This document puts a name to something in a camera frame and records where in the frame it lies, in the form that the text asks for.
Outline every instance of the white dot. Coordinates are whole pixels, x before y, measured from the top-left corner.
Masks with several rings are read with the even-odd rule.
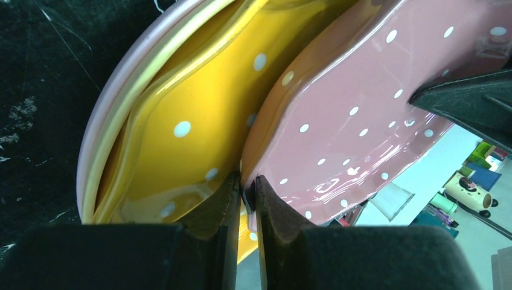
[[[430,138],[434,135],[434,132],[430,129],[426,129],[424,134],[425,134],[425,137]]]
[[[450,36],[450,34],[452,34],[453,32],[453,26],[451,26],[450,28],[448,28],[445,32],[444,32],[444,38],[447,38],[448,36]]]
[[[190,132],[190,123],[188,121],[180,122],[174,127],[174,135],[178,138],[185,137]]]
[[[368,128],[366,128],[363,131],[361,131],[361,133],[359,133],[359,136],[363,137],[364,135],[366,135],[366,133],[368,133]]]
[[[254,124],[254,120],[256,120],[256,113],[252,114],[247,118],[247,127],[251,127]]]
[[[401,96],[403,93],[403,90],[402,89],[399,89],[396,93],[395,93],[395,96],[394,98],[398,98],[399,96]]]
[[[494,36],[503,36],[505,33],[507,33],[507,29],[504,27],[494,27],[491,29],[490,33]]]
[[[295,73],[293,71],[289,71],[287,74],[284,75],[283,80],[281,81],[281,84],[283,86],[288,85],[291,81]]]
[[[395,39],[395,37],[397,37],[397,31],[396,31],[396,30],[393,30],[392,32],[390,32],[390,33],[388,34],[388,37],[386,37],[386,42],[387,42],[387,43],[392,42],[392,41]]]
[[[166,218],[170,216],[175,209],[176,204],[173,201],[169,202],[169,204],[162,208],[162,210],[160,211],[160,217]]]
[[[416,123],[416,120],[408,119],[408,120],[405,120],[403,123],[405,124],[406,127],[411,127],[412,125],[414,125],[414,123]]]
[[[355,115],[359,111],[359,107],[353,107],[352,110],[348,113],[350,116]]]
[[[252,64],[252,66],[254,67],[255,71],[261,71],[265,67],[265,63],[267,63],[267,56],[265,55],[265,53],[260,53],[254,59],[254,63]]]
[[[205,179],[206,180],[212,180],[215,178],[215,176],[217,176],[217,173],[219,172],[219,170],[217,168],[212,168],[208,171],[208,173],[206,174],[205,176]]]
[[[307,129],[309,129],[309,124],[304,124],[301,126],[299,131],[301,131],[301,133],[304,133],[305,131],[307,131]]]
[[[361,167],[358,167],[356,169],[353,169],[352,167],[350,167],[348,170],[347,170],[347,174],[350,175],[350,176],[354,176],[357,174],[357,171],[360,169]]]

